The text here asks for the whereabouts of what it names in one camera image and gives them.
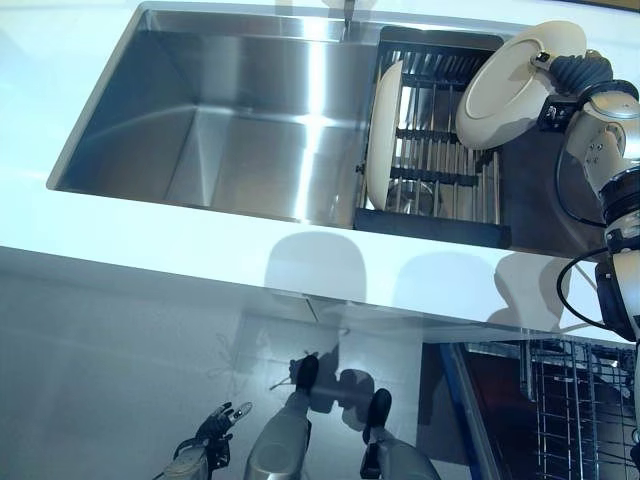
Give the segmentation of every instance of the stainless steel sink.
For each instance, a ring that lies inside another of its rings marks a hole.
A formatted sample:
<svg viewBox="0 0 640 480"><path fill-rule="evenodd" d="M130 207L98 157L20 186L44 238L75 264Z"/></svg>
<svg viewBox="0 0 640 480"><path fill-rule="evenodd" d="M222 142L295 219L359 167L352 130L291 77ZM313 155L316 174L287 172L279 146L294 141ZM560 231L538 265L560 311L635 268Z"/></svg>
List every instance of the stainless steel sink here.
<svg viewBox="0 0 640 480"><path fill-rule="evenodd" d="M351 227L379 27L140 10L49 188Z"/></svg>
<svg viewBox="0 0 640 480"><path fill-rule="evenodd" d="M560 137L530 131L487 152L460 144L453 112L502 44L495 32L207 8L138 9L49 188L551 255L601 244L552 194ZM391 197L373 211L362 172L374 88L399 60ZM597 218L580 167L565 163L567 197ZM419 195L405 211L401 199Z"/></svg>

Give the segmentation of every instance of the robotic hand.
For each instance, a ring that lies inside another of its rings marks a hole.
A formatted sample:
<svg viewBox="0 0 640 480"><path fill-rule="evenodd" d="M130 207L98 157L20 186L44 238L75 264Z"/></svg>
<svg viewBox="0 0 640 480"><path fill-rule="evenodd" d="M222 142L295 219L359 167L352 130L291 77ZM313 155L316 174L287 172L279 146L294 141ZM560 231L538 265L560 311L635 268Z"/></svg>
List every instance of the robotic hand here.
<svg viewBox="0 0 640 480"><path fill-rule="evenodd" d="M549 96L538 117L542 130L565 131L566 149L583 166L585 176L600 201L604 223L584 221L604 228L605 248L587 252L565 268L596 253L608 258L596 266L598 300L604 325L640 345L640 104L629 82L612 80L609 61L597 52L584 57L554 57L539 52L531 63L548 71L562 95ZM556 182L559 161L556 164ZM561 300L578 317L590 321ZM634 382L636 432L631 456L640 469L640 355L636 349Z"/></svg>
<svg viewBox="0 0 640 480"><path fill-rule="evenodd" d="M227 432L247 416L252 406L251 402L243 403L234 411L231 402L221 405L200 425L195 437L176 447L173 461L156 478L208 480L214 470L229 465L229 440L233 435Z"/></svg>

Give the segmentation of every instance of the floor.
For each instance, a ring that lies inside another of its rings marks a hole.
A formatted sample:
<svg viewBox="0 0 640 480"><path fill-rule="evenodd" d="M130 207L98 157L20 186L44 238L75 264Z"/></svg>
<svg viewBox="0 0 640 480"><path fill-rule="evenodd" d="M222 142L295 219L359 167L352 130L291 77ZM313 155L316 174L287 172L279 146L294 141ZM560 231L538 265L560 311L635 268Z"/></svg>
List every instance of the floor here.
<svg viewBox="0 0 640 480"><path fill-rule="evenodd" d="M304 479L359 478L363 420L380 387L393 394L389 430L434 455L443 478L470 478L464 458L434 448L453 438L455 419L415 330L372 333L317 321L308 309L291 315L301 319L274 317L265 298L291 302L280 310L291 312L302 300L56 262L0 262L1 480L152 478L227 400L254 407L233 428L231 463L214 478L242 478L253 442L293 391L290 362L314 352L321 370ZM425 416L421 372L431 368Z"/></svg>

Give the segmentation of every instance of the dishwasher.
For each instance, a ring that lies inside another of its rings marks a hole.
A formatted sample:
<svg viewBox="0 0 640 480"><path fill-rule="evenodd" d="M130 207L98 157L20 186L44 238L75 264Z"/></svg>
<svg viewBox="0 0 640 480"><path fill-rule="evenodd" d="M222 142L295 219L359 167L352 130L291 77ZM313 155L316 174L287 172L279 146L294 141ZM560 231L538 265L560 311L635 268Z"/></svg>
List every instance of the dishwasher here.
<svg viewBox="0 0 640 480"><path fill-rule="evenodd" d="M441 352L480 478L640 478L631 460L633 347L562 338Z"/></svg>
<svg viewBox="0 0 640 480"><path fill-rule="evenodd" d="M567 257L601 244L599 232L563 217L553 195L560 135L529 131L490 150L456 135L466 87L502 44L484 33L382 29L374 84L402 61L396 143L384 210L368 199L366 160L358 167L356 230ZM566 163L563 188L595 217L580 166Z"/></svg>

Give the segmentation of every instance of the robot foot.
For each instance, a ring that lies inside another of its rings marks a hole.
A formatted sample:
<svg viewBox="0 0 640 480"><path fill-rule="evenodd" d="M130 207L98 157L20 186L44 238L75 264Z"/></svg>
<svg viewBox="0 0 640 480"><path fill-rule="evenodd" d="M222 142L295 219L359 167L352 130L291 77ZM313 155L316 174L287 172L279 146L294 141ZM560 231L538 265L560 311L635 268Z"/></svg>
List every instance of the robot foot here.
<svg viewBox="0 0 640 480"><path fill-rule="evenodd" d="M318 376L319 362L313 355L307 355L300 364L298 375L296 376L296 392L311 393L311 387L316 383Z"/></svg>

